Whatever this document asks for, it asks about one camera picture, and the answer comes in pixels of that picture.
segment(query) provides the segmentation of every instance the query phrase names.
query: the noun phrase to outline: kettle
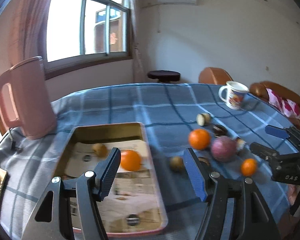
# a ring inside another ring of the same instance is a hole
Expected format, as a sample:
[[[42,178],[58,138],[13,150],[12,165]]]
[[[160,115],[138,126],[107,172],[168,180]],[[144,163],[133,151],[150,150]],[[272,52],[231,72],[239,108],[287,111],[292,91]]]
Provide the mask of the kettle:
[[[9,85],[16,119],[10,120],[2,88]],[[45,86],[42,57],[26,59],[0,75],[0,115],[9,128],[21,127],[30,140],[45,136],[56,127],[57,119]]]

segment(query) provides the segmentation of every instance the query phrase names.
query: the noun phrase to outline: small orange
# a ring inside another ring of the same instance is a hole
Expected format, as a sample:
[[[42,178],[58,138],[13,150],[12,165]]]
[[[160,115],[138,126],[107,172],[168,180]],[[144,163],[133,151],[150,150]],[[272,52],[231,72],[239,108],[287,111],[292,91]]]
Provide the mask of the small orange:
[[[258,162],[255,159],[246,159],[241,164],[241,173],[244,176],[251,176],[258,169]]]
[[[205,149],[210,143],[211,136],[205,129],[193,130],[188,137],[189,144],[196,150]]]
[[[120,165],[127,171],[138,171],[141,167],[141,157],[133,150],[121,151]]]

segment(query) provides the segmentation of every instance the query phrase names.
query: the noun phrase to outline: round stool seat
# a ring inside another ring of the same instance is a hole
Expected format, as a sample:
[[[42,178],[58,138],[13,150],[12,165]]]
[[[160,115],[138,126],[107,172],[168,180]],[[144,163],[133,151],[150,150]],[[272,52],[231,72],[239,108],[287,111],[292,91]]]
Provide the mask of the round stool seat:
[[[170,70],[153,70],[148,72],[147,76],[150,79],[158,79],[162,83],[180,80],[180,73]]]

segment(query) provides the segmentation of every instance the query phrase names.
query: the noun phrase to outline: baking tray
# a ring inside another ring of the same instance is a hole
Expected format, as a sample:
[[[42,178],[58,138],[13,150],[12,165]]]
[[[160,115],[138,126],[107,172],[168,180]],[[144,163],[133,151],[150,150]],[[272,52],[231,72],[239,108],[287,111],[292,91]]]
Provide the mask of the baking tray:
[[[66,147],[55,168],[54,176],[77,178],[95,167],[98,158],[91,145],[136,150],[142,156],[140,171],[119,167],[109,196],[98,209],[108,236],[141,236],[160,233],[168,224],[167,214],[154,170],[145,127],[142,123],[117,123],[79,126],[71,131]],[[74,232],[81,232],[76,199],[70,198]]]

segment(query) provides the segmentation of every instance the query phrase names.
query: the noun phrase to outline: purple ball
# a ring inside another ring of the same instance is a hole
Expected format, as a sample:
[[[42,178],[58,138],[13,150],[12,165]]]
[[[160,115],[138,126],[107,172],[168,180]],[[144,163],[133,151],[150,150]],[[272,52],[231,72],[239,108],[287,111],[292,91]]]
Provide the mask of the purple ball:
[[[220,136],[212,143],[212,156],[219,162],[228,162],[237,152],[237,143],[228,136]]]

